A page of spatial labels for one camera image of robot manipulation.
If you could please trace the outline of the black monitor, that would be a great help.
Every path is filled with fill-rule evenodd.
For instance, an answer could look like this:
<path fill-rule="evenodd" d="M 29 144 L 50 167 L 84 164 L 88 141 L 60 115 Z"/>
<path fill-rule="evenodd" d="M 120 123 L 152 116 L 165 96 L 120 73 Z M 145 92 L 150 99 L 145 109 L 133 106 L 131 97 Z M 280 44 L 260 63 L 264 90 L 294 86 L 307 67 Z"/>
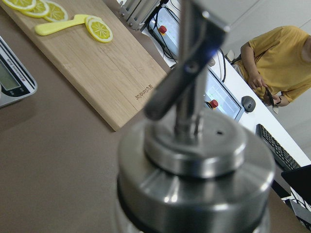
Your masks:
<path fill-rule="evenodd" d="M 307 204 L 311 204 L 311 166 L 302 166 L 281 173 L 282 178 Z"/>

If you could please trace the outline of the person in yellow shirt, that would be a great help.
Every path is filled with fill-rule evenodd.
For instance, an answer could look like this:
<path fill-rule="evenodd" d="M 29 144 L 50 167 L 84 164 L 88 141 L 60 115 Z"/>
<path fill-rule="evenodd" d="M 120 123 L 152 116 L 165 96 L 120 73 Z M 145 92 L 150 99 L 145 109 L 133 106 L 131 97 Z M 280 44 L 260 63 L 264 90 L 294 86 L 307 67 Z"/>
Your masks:
<path fill-rule="evenodd" d="M 277 27 L 246 42 L 234 67 L 265 105 L 287 106 L 311 87 L 311 36 Z"/>

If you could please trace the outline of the teach pendant near bottle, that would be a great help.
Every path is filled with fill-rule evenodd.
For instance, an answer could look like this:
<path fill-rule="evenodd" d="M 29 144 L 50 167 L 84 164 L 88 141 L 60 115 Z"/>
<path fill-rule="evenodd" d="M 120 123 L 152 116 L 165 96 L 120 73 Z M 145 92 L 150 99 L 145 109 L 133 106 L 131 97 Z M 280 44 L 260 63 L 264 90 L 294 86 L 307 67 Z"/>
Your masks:
<path fill-rule="evenodd" d="M 176 61 L 179 43 L 179 18 L 168 7 L 162 7 L 153 16 L 147 30 L 161 47 L 165 57 Z"/>

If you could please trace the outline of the aluminium frame post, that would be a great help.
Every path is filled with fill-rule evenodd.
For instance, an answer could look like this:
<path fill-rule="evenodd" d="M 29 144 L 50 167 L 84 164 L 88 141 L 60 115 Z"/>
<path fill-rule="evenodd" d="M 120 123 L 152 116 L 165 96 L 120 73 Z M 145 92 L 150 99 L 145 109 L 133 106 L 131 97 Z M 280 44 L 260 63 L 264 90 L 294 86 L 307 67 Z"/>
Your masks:
<path fill-rule="evenodd" d="M 136 31 L 143 31 L 168 0 L 121 0 L 120 15 Z"/>

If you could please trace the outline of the silver kitchen scale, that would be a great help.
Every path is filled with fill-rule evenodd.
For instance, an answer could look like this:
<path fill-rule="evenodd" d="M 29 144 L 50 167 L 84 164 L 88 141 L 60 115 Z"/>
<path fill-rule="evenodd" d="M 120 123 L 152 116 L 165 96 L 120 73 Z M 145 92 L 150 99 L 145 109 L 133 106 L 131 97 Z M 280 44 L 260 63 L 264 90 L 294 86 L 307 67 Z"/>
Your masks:
<path fill-rule="evenodd" d="M 37 91 L 37 82 L 14 54 L 8 44 L 0 39 L 0 106 L 20 101 Z"/>

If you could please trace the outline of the black computer mouse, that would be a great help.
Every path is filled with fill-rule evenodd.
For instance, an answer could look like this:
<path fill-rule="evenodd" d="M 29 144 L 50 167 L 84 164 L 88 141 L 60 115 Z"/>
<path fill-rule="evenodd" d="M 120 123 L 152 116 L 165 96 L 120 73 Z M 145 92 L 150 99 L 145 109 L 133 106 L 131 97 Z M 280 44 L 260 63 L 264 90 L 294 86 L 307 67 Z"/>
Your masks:
<path fill-rule="evenodd" d="M 241 99 L 241 105 L 247 113 L 250 113 L 254 111 L 256 102 L 251 96 L 244 96 Z"/>

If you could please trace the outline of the yellow plastic knife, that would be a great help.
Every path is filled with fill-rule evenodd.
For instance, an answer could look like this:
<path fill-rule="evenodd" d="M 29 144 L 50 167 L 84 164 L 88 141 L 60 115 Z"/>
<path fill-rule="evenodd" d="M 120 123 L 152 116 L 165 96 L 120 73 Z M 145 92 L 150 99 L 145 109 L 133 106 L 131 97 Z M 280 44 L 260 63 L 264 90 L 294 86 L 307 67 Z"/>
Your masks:
<path fill-rule="evenodd" d="M 84 24 L 87 17 L 89 15 L 77 14 L 71 20 L 38 24 L 35 26 L 35 32 L 41 36 L 50 35 L 69 27 Z"/>

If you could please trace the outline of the black keyboard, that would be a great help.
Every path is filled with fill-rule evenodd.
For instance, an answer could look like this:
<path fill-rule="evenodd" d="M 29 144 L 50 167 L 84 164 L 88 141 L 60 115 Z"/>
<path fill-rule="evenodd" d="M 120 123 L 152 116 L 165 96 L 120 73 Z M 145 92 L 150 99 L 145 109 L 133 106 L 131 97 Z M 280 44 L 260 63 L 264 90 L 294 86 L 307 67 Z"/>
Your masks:
<path fill-rule="evenodd" d="M 274 160 L 283 171 L 291 171 L 301 167 L 263 125 L 256 125 L 256 135 L 267 145 L 274 156 Z"/>

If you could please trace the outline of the wooden cutting board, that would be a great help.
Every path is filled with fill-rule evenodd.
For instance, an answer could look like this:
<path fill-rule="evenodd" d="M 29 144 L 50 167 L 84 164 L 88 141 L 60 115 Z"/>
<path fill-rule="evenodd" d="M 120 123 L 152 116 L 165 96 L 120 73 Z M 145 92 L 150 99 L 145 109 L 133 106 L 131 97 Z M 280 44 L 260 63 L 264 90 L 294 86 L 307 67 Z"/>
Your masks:
<path fill-rule="evenodd" d="M 1 7 L 117 131 L 144 107 L 166 72 L 102 0 L 61 0 L 59 4 L 70 17 L 102 18 L 112 30 L 113 40 L 96 41 L 85 25 L 40 36 L 35 26 L 42 19 L 28 17 L 4 3 Z"/>

